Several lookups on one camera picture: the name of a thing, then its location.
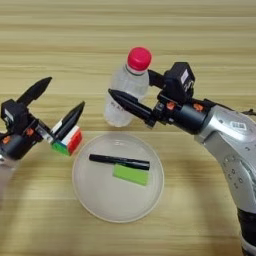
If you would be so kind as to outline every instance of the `white plate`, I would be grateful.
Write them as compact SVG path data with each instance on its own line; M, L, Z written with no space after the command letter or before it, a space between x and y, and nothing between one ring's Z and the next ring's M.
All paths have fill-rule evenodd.
M113 177L112 164L89 160L90 154L150 161L147 186ZM81 204L96 217L118 223L136 221L159 201L164 187L162 164L149 145L124 133L107 133L91 140L73 166L73 186Z

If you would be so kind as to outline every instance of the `orange part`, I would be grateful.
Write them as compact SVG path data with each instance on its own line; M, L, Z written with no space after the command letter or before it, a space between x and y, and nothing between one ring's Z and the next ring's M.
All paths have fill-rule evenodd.
M11 140L11 137L10 136L6 136L2 141L4 144L8 144Z
M195 103L195 104L193 105L193 107L194 107L194 109L195 109L196 111L198 111L198 112L202 112L203 109L204 109L204 107L203 107L202 105L198 104L198 103Z
M169 110L173 110L175 108L175 106L176 106L176 104L172 101L167 104L167 108Z
M26 134L27 134L28 136L32 136L32 135L34 134L34 130L33 130L32 128L28 128L28 129L26 130Z

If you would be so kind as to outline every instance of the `red bottle cap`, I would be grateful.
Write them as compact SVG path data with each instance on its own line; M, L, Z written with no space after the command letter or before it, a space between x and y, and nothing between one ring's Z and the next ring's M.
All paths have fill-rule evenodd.
M143 71L148 68L151 58L149 50L143 47L136 47L129 52L127 63L132 69Z

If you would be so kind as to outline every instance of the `table surface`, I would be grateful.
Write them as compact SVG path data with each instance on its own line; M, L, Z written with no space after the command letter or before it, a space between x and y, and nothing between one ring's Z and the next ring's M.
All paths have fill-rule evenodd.
M134 46L153 53L164 72L188 61L195 96L239 111L255 106L254 0L0 0L0 101L17 98L46 76L54 79L31 111L53 126L81 100L85 143L124 131L149 143L165 171L157 208L131 224L90 215L72 188L72 165L41 143L23 159L0 211L0 254L241 255L239 226L224 176L193 137L175 127L153 130L134 119L111 128L103 119L111 74ZM146 102L153 106L156 88Z

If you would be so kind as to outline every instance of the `green block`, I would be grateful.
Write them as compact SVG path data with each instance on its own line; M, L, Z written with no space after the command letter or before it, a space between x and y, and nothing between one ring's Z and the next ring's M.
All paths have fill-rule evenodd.
M133 169L116 164L113 175L117 178L146 186L148 184L149 171Z
M52 149L64 154L64 155L67 155L67 156L70 156L70 153L67 149L67 147L65 147L64 145L62 145L61 143L58 143L58 142L55 142L52 144Z

